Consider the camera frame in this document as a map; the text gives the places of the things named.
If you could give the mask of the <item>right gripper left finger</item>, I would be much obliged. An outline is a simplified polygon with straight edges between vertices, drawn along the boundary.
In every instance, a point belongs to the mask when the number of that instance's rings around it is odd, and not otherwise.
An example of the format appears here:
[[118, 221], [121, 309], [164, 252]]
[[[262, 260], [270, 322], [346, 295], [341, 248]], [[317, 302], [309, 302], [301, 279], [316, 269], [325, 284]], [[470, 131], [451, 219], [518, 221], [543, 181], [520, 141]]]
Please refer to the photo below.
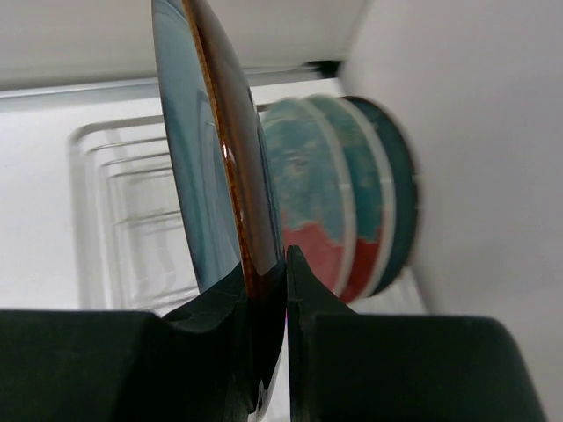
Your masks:
[[240, 267], [166, 316], [5, 309], [4, 421], [245, 421], [255, 410]]

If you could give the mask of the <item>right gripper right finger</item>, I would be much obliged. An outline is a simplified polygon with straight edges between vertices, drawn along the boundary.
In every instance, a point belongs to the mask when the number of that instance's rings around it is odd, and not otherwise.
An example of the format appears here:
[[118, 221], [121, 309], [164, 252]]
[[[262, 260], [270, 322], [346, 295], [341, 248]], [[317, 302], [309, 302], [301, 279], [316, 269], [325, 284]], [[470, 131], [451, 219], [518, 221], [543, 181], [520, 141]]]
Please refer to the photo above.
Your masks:
[[352, 311], [288, 250], [294, 421], [542, 421], [519, 348], [481, 316]]

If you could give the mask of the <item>red teal plate front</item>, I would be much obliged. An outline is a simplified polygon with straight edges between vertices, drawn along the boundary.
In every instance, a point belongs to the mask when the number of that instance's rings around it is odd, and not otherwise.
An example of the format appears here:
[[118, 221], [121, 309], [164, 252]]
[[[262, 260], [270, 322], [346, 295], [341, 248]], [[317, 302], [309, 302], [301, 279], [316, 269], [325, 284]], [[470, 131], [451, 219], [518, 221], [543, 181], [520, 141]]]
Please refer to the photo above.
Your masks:
[[343, 302], [373, 295], [391, 257], [396, 226], [396, 195], [391, 165], [372, 123], [344, 98], [311, 95], [331, 123], [347, 162], [355, 198], [355, 257]]

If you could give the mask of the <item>red teal plate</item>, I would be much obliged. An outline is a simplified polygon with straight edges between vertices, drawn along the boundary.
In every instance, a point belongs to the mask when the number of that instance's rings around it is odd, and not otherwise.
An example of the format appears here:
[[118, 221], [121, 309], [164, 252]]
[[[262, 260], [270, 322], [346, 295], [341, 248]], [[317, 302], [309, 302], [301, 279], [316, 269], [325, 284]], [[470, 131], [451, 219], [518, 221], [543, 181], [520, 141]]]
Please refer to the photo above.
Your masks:
[[326, 117], [303, 98], [271, 105], [262, 126], [284, 242], [299, 246], [314, 275], [341, 295], [354, 260], [356, 217], [340, 140]]
[[311, 95], [331, 123], [347, 162], [355, 198], [355, 257], [343, 302], [373, 295], [391, 257], [396, 226], [396, 195], [391, 165], [372, 123], [344, 98]]

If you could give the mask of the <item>dark teal plate front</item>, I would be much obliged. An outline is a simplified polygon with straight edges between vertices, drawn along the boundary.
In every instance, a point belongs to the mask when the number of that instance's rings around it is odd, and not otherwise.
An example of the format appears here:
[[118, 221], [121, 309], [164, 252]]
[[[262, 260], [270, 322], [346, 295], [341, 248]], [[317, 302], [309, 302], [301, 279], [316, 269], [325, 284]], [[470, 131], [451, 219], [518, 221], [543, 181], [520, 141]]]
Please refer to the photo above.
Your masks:
[[420, 208], [418, 169], [407, 133], [395, 116], [365, 97], [347, 96], [346, 100], [358, 108], [374, 127], [390, 162], [395, 185], [396, 222], [391, 253], [379, 282], [362, 293], [364, 297], [370, 297], [390, 286], [412, 255]]

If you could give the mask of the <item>dark teal plate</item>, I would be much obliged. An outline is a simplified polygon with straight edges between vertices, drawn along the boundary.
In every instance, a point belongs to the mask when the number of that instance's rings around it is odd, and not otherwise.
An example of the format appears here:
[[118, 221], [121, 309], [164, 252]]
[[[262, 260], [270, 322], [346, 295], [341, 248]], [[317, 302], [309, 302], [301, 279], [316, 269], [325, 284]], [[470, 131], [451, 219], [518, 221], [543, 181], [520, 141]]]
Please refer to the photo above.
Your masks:
[[156, 1], [152, 27], [172, 170], [200, 293], [170, 312], [189, 334], [197, 418], [258, 421], [285, 330], [287, 264], [252, 92], [205, 1]]
[[391, 253], [379, 282], [362, 293], [364, 297], [370, 297], [390, 286], [412, 255], [420, 208], [418, 169], [407, 133], [395, 116], [365, 97], [347, 96], [346, 100], [358, 108], [374, 127], [390, 162], [395, 185], [396, 222]]

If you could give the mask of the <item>dark teal plate back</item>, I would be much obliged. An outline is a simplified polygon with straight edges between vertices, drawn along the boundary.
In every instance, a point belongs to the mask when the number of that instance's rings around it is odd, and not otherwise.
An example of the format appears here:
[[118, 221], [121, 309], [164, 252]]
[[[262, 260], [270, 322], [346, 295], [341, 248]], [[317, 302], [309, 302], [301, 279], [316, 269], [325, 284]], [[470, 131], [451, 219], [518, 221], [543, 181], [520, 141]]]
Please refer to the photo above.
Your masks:
[[172, 170], [200, 293], [170, 312], [189, 334], [197, 418], [258, 421], [285, 330], [287, 264], [252, 92], [205, 1], [156, 1], [152, 27]]

